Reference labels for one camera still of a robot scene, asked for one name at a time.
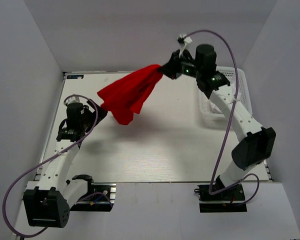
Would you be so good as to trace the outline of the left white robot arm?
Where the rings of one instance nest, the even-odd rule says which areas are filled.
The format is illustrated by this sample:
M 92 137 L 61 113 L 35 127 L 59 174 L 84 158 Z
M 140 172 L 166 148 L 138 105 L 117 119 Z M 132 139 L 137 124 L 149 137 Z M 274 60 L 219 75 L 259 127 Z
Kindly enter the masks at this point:
M 66 118 L 60 123 L 56 137 L 56 159 L 47 164 L 36 186 L 23 194 L 31 227 L 63 228 L 78 200 L 95 196 L 92 176 L 77 174 L 69 178 L 67 175 L 81 148 L 81 139 L 107 114 L 94 101 L 83 104 L 75 98 L 66 103 Z

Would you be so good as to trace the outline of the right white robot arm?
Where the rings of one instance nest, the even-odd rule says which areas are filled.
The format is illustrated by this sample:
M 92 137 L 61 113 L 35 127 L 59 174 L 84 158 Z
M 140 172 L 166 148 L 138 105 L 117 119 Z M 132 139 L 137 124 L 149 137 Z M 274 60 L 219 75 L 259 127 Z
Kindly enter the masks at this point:
M 231 152 L 232 161 L 222 174 L 212 174 L 209 187 L 209 194 L 226 200 L 250 170 L 271 156 L 276 132 L 254 119 L 236 99 L 230 81 L 217 70 L 216 59 L 214 47 L 201 44 L 197 46 L 195 56 L 188 50 L 174 51 L 159 72 L 172 80 L 181 75 L 195 78 L 198 89 L 228 120 L 227 128 L 234 130 L 238 145 Z

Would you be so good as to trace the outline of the red t shirt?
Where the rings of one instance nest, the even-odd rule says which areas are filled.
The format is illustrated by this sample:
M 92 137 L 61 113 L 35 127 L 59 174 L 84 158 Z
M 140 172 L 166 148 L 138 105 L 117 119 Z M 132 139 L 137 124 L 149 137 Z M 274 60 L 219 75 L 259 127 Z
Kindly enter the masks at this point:
M 139 114 L 163 74 L 161 66 L 152 64 L 136 70 L 97 92 L 101 108 L 110 111 L 120 125 L 128 125 Z

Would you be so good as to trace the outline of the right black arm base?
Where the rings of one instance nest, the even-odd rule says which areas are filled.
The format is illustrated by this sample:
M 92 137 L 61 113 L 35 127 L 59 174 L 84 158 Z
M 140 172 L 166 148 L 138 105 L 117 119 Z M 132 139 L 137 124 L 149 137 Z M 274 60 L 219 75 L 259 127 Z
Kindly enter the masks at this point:
M 209 194 L 209 185 L 198 185 L 194 193 L 199 198 L 200 213 L 245 213 L 247 205 L 241 184 L 216 195 Z

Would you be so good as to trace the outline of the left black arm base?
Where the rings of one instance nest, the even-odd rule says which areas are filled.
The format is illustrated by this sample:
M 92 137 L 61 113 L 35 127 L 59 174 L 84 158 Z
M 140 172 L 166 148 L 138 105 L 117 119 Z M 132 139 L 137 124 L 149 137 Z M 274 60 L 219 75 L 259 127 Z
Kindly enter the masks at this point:
M 74 204 L 72 212 L 110 212 L 115 203 L 116 183 L 94 182 L 92 176 L 87 174 L 75 175 L 71 181 L 83 180 L 87 185 L 87 192 Z

